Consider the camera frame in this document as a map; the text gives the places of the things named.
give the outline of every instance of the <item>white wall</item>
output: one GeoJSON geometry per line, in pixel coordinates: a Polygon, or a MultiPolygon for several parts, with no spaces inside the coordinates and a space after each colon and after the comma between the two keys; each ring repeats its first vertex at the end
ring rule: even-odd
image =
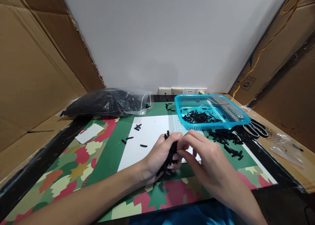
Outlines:
{"type": "Polygon", "coordinates": [[[66,0],[108,87],[228,92],[284,0],[66,0]]]}

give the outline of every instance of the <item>white paper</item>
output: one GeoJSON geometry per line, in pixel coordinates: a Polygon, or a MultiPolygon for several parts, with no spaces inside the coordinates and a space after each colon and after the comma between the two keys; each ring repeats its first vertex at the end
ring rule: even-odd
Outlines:
{"type": "Polygon", "coordinates": [[[85,132],[81,133],[80,135],[77,135],[75,138],[78,140],[78,142],[84,144],[92,137],[96,136],[103,129],[104,129],[103,127],[94,123],[85,132]]]}
{"type": "MultiPolygon", "coordinates": [[[[133,139],[127,140],[125,150],[123,152],[118,171],[127,168],[136,162],[142,160],[153,148],[157,139],[161,134],[165,134],[167,130],[171,132],[182,132],[186,134],[186,130],[179,122],[177,115],[163,115],[163,116],[149,116],[149,117],[135,117],[132,123],[132,127],[129,133],[129,137],[134,137],[133,139]],[[135,130],[134,127],[139,124],[141,129],[139,131],[135,130]]],[[[196,159],[200,161],[200,156],[197,155],[196,159]]]]}

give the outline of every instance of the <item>blue plastic basket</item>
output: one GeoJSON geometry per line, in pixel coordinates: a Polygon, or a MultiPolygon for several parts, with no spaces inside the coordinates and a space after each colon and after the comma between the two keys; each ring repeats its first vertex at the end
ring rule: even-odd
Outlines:
{"type": "Polygon", "coordinates": [[[177,95],[175,97],[177,115],[186,129],[206,130],[232,128],[236,125],[250,123],[250,117],[237,107],[232,101],[222,95],[177,95]],[[183,119],[190,111],[213,115],[222,120],[217,123],[188,123],[183,119]]]}

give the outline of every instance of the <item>wall socket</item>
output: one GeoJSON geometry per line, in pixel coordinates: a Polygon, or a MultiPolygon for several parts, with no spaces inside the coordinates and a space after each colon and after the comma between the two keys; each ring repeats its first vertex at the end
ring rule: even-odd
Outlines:
{"type": "Polygon", "coordinates": [[[185,88],[184,89],[184,94],[196,94],[196,89],[194,88],[185,88]]]}
{"type": "Polygon", "coordinates": [[[158,93],[160,95],[171,95],[171,88],[168,87],[160,87],[158,89],[158,93]]]}
{"type": "Polygon", "coordinates": [[[160,87],[160,95],[178,95],[178,94],[199,94],[200,91],[206,93],[207,88],[181,88],[181,87],[160,87]]]}
{"type": "Polygon", "coordinates": [[[172,87],[172,95],[178,95],[178,94],[183,94],[185,88],[177,88],[177,87],[172,87]]]}

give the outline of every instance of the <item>wire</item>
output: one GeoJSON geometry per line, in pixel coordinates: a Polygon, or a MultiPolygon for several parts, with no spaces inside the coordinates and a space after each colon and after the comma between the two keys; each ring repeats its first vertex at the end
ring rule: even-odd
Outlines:
{"type": "Polygon", "coordinates": [[[290,0],[287,0],[287,2],[284,4],[284,6],[283,6],[283,8],[282,8],[282,10],[281,10],[281,12],[280,12],[280,14],[281,14],[281,15],[284,15],[284,14],[287,14],[287,13],[289,13],[289,12],[291,12],[291,11],[292,11],[292,13],[291,13],[290,16],[288,17],[288,19],[287,19],[287,21],[285,22],[284,26],[268,41],[268,43],[265,45],[265,47],[259,52],[258,58],[257,58],[257,60],[256,60],[256,62],[255,62],[255,64],[254,64],[252,70],[249,71],[249,72],[245,75],[245,77],[240,81],[240,84],[239,84],[239,86],[237,87],[236,91],[234,91],[231,100],[234,99],[235,94],[236,94],[236,92],[240,89],[240,87],[241,87],[243,81],[244,81],[244,80],[249,76],[249,74],[250,74],[252,71],[254,71],[254,69],[256,68],[257,63],[258,63],[258,61],[259,61],[259,59],[260,59],[260,56],[261,56],[262,52],[263,52],[263,51],[266,49],[266,47],[273,41],[273,39],[283,30],[283,28],[285,28],[285,26],[288,24],[288,22],[290,21],[292,15],[293,15],[294,12],[296,11],[296,9],[297,9],[297,7],[298,7],[298,4],[299,4],[299,2],[300,2],[301,0],[297,0],[296,3],[295,3],[289,10],[285,11],[284,9],[286,8],[286,6],[287,6],[287,4],[289,3],[289,1],[290,1],[290,0]]]}

